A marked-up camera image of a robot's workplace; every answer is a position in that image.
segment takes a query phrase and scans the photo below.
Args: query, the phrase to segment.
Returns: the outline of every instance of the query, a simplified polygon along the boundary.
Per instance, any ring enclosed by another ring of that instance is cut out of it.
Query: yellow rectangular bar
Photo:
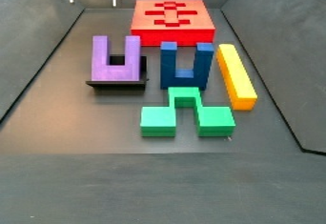
[[[234,45],[219,45],[217,60],[230,95],[231,107],[237,111],[250,111],[257,104],[258,94]]]

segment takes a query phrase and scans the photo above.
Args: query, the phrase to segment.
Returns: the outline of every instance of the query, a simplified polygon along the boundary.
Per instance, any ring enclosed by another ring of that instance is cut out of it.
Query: blue block
[[[177,69],[177,42],[161,44],[161,89],[170,87],[198,87],[206,90],[214,46],[198,43],[194,69]]]

